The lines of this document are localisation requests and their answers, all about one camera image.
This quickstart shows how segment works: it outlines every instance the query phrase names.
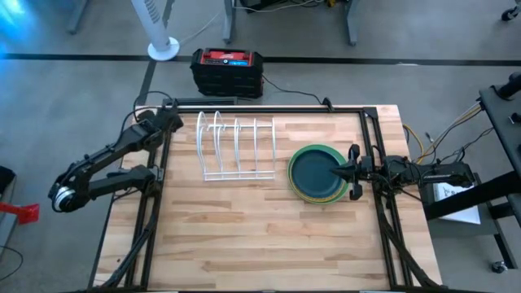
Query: wooden table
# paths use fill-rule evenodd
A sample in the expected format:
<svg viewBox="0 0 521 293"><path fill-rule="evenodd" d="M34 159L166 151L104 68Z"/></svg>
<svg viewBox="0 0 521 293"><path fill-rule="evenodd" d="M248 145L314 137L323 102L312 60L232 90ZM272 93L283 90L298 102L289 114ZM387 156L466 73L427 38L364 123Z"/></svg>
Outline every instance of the wooden table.
<svg viewBox="0 0 521 293"><path fill-rule="evenodd" d="M377 108L387 153L409 155L398 107ZM235 116L258 117L260 121L274 117L276 179L204 182L195 146L197 115L183 114L185 126L173 135L169 146L148 289L388 289L370 185L363 185L364 195L358 201L349 201L346 196L320 206L298 198L287 180L289 159L308 144L327 144L346 154L350 145L357 143L364 154L359 117L345 113L223 114L225 120ZM233 140L233 134L231 137L223 138L223 158L233 157L233 143L226 142ZM263 146L268 137L260 133L261 162L272 159L271 146ZM252 158L247 135L241 139L241 155ZM211 145L204 141L205 150ZM132 153L124 158L123 168L146 162L146 152ZM418 193L416 187L407 190ZM440 283L421 203L404 195L398 195L396 201L405 245L427 274ZM107 280L128 252L138 203L139 196L133 195L112 205L95 285ZM393 259L401 279L396 251ZM141 263L142 257L138 258L135 282L141 276Z"/></svg>

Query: stack of plates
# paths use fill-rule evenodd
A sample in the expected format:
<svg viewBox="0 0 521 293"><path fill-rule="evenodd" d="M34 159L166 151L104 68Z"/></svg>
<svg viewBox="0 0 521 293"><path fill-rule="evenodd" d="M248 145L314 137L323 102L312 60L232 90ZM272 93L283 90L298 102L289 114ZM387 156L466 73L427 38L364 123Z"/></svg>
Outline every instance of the stack of plates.
<svg viewBox="0 0 521 293"><path fill-rule="evenodd" d="M345 158L331 147L304 147L291 157L287 167L291 188L307 202L334 203L345 195L348 184L330 170L345 163Z"/></svg>

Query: concrete floor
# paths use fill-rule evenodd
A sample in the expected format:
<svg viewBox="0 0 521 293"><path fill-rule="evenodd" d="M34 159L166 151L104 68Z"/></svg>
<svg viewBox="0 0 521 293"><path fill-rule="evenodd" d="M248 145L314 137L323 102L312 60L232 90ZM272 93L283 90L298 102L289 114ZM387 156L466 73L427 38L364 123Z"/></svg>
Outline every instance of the concrete floor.
<svg viewBox="0 0 521 293"><path fill-rule="evenodd" d="M0 3L13 1L0 0ZM65 32L69 1L19 0L20 9L0 20L0 53L144 55L147 36L129 1L91 0L76 36ZM166 1L158 1L164 9ZM346 45L341 7L289 9L273 14L238 12L232 47L264 55L404 59L521 59L521 20L504 24L509 0L362 1L360 41ZM168 25L183 39L221 10L221 1L177 0ZM221 19L181 54L199 47L223 47ZM9 246L24 254L24 265L0 283L2 292L56 292L85 288L107 214L100 199L70 214L56 214L46 197L57 174L82 154L113 141L131 110L148 62L0 60L0 164L19 175L14 203L41 204L40 221L18 225ZM514 67L265 64L279 86L329 97L336 104L397 104L402 120L417 133L439 133L478 97L478 89L502 83ZM200 97L188 63L159 63L151 90L174 97ZM281 94L267 85L254 103L312 104L312 98ZM439 149L449 154L490 127L486 115L455 129ZM411 143L413 156L418 148ZM492 133L466 154L466 162L488 180L510 171ZM521 247L513 219L501 221L512 248ZM491 273L500 255L492 236L435 238L444 284L452 288L518 292L521 273ZM521 262L521 252L514 249ZM5 253L0 276L17 266Z"/></svg>

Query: red object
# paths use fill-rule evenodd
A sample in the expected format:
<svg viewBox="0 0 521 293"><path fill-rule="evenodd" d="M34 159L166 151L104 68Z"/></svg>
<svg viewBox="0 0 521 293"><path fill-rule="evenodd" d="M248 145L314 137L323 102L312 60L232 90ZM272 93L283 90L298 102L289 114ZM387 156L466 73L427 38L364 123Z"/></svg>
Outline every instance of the red object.
<svg viewBox="0 0 521 293"><path fill-rule="evenodd" d="M201 64L208 64L206 60L226 59L228 61L247 61L248 66L252 66L253 54L249 51L233 51L220 49L206 49L201 57Z"/></svg>
<svg viewBox="0 0 521 293"><path fill-rule="evenodd" d="M40 205L35 203L25 207L16 207L7 203L0 203L0 212L8 212L18 216L18 222L23 225L38 221Z"/></svg>

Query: white wire dish rack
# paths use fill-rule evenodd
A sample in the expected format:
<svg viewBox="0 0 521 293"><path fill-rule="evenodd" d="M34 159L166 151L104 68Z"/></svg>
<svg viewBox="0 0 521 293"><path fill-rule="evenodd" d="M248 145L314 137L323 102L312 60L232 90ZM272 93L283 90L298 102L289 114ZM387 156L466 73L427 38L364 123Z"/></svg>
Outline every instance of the white wire dish rack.
<svg viewBox="0 0 521 293"><path fill-rule="evenodd" d="M197 117L197 129L195 134L195 139L197 143L197 156L199 157L199 162L201 163L201 168L203 170L203 180L204 181L231 181L231 180L273 180L275 178L275 161L276 161L276 144L275 144L275 121L274 118L271 118L271 123L264 121L257 121L257 118L253 118L252 124L241 124L243 118L234 118L233 124L226 124L222 119L220 112L215 112L213 115L213 123L208 123L206 115L204 112L200 112ZM241 136L241 132L245 132L247 129L250 133L245 133L246 135L253 135L253 151L250 150L239 150L239 137ZM263 138L266 136L270 136L268 139L271 144L271 150L268 150L268 153L272 152L271 156L273 160L273 164L271 164L271 160L266 161L266 158L259 158L259 150L257 149L259 146L259 131L262 130ZM234 162L229 164L230 161L233 161L229 156L232 154L231 146L225 148L225 158L223 160L223 156L221 155L221 140L224 136L230 136L233 131L233 139L226 140L226 143L231 143L233 140L233 153L234 153ZM211 144L205 144L203 141L204 134L211 134L213 138L213 149L209 150ZM248 144L251 146L251 141L247 141L245 143L244 140L241 143ZM266 146L263 144L263 149L261 154L266 154ZM244 160L244 163L241 165L241 155L248 156L248 160ZM217 165L214 165L214 168L211 168L211 164L207 164L205 160L215 160Z"/></svg>

